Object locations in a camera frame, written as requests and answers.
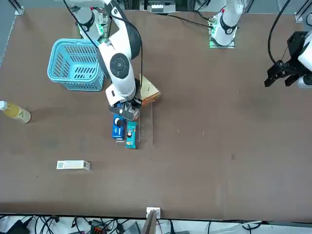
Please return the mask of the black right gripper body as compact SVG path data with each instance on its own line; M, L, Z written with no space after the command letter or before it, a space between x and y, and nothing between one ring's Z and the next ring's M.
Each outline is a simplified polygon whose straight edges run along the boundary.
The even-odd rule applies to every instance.
M110 112L119 115L126 120L137 120L139 117L139 109L141 108L142 100L134 97L130 101L118 102L113 106L109 106Z

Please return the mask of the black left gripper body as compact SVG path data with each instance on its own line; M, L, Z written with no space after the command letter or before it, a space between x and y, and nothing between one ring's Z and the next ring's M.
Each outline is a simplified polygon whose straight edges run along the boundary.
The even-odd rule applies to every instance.
M295 31L287 40L290 59L286 62L279 60L277 64L282 71L304 71L305 68L298 60L304 47L307 31Z

